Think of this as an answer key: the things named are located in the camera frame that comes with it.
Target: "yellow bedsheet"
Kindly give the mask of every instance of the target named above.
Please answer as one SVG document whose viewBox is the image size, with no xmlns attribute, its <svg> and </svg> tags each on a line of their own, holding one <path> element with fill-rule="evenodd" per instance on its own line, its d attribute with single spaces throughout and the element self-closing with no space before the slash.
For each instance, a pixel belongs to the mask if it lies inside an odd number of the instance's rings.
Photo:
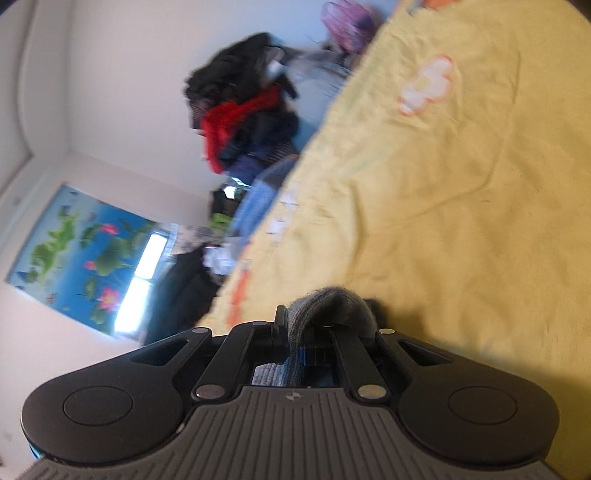
<svg viewBox="0 0 591 480">
<path fill-rule="evenodd" d="M 591 473 L 591 26 L 565 0 L 462 0 L 382 27 L 203 321 L 341 284 L 392 327 L 527 377 Z"/>
</svg>

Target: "orange flower print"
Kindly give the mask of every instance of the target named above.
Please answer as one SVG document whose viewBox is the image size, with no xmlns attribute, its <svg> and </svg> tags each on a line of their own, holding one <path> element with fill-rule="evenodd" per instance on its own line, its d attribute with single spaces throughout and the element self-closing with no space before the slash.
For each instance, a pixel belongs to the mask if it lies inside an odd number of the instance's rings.
<svg viewBox="0 0 591 480">
<path fill-rule="evenodd" d="M 228 315 L 227 320 L 228 328 L 233 328 L 239 323 L 242 323 L 242 312 L 240 306 L 246 299 L 246 289 L 248 288 L 248 283 L 251 279 L 250 266 L 250 261 L 245 261 L 242 271 L 240 272 L 240 278 L 238 279 L 236 287 L 234 287 L 234 291 L 232 292 L 232 298 L 230 300 L 230 314 Z"/>
<path fill-rule="evenodd" d="M 431 59 L 402 89 L 398 98 L 400 113 L 404 116 L 418 115 L 429 103 L 445 99 L 452 89 L 452 71 L 451 57 L 441 55 Z"/>
</svg>

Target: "metal screw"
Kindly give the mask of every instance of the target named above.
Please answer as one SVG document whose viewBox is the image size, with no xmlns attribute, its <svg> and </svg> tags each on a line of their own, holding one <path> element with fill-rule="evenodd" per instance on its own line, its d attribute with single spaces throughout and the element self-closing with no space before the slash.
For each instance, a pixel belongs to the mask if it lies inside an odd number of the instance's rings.
<svg viewBox="0 0 591 480">
<path fill-rule="evenodd" d="M 377 400 L 386 396 L 386 389 L 381 385 L 362 385 L 358 388 L 357 393 L 360 397 L 367 400 Z"/>
<path fill-rule="evenodd" d="M 195 396 L 204 400 L 217 400 L 224 396 L 226 391 L 216 384 L 201 385 L 195 390 Z"/>
</svg>

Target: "light blue clothing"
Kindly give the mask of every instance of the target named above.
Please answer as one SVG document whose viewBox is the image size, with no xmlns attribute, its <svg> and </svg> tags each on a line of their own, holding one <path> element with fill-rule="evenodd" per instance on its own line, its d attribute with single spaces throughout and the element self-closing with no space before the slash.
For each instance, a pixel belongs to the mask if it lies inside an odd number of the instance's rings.
<svg viewBox="0 0 591 480">
<path fill-rule="evenodd" d="M 266 169 L 253 182 L 226 232 L 226 238 L 236 236 L 242 238 L 240 253 L 273 205 L 279 188 L 296 161 L 296 158 L 284 158 Z"/>
</svg>

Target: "pink lotus flower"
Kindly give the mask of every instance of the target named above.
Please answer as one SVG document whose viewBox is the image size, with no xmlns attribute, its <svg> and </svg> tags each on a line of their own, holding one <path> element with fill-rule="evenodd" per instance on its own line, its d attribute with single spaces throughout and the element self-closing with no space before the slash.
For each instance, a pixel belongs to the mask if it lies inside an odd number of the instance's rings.
<svg viewBox="0 0 591 480">
<path fill-rule="evenodd" d="M 107 312 L 114 311 L 119 306 L 119 292 L 111 287 L 103 288 L 99 297 L 99 308 Z"/>
<path fill-rule="evenodd" d="M 109 235 L 117 235 L 119 233 L 119 229 L 112 223 L 103 223 L 103 226 L 100 227 L 99 232 L 108 233 Z"/>
</svg>

